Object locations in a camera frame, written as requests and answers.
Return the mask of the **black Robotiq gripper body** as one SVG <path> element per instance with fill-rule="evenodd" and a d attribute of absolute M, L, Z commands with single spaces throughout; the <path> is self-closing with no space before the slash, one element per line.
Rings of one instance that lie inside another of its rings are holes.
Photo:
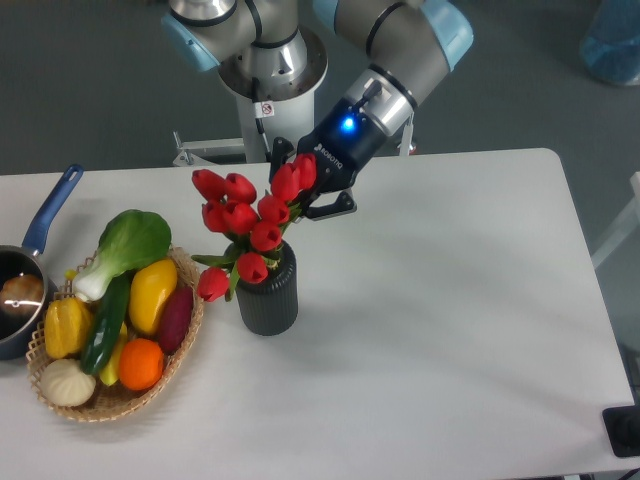
<path fill-rule="evenodd" d="M 297 153 L 316 157 L 317 194 L 350 188 L 357 174 L 386 142 L 387 136 L 352 104 L 341 99 L 328 115 L 298 141 Z"/>

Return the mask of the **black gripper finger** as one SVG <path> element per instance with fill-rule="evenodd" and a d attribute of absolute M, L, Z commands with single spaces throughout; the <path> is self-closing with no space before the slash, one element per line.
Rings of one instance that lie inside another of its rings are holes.
<path fill-rule="evenodd" d="M 357 203 L 355 202 L 350 189 L 341 191 L 331 204 L 318 207 L 309 206 L 303 216 L 310 220 L 326 220 L 342 215 L 355 213 L 357 211 Z"/>
<path fill-rule="evenodd" d="M 282 165 L 287 163 L 296 154 L 296 147 L 284 137 L 276 137 L 273 141 L 271 157 L 269 182 L 273 181 L 274 176 Z"/>

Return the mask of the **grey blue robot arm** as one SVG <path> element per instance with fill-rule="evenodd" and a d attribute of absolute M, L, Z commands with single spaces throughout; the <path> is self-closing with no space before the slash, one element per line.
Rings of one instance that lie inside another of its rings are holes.
<path fill-rule="evenodd" d="M 279 167 L 311 153 L 317 179 L 298 198 L 305 217 L 353 212 L 358 173 L 413 115 L 473 43 L 464 15 L 446 1 L 317 1 L 317 17 L 361 49 L 368 67 L 322 120 L 314 93 L 328 59 L 301 25 L 294 1 L 173 1 L 162 27 L 198 71 L 214 70 L 234 94 L 246 157 Z"/>

